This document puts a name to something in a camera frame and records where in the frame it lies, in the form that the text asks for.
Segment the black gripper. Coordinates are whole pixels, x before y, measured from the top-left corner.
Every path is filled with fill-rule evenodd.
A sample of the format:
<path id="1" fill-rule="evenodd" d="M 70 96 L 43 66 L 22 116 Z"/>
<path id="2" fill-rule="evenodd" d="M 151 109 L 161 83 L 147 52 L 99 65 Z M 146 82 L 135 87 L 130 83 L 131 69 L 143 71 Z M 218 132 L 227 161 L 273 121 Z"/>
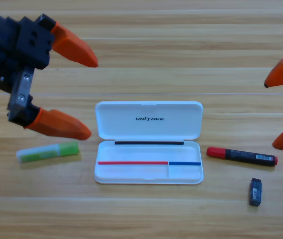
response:
<path id="1" fill-rule="evenodd" d="M 73 62 L 98 67 L 89 45 L 60 23 L 50 33 L 38 20 L 0 16 L 0 90 L 10 94 L 9 122 L 27 127 L 35 121 L 40 108 L 32 104 L 30 95 L 33 74 L 48 66 L 51 49 Z"/>

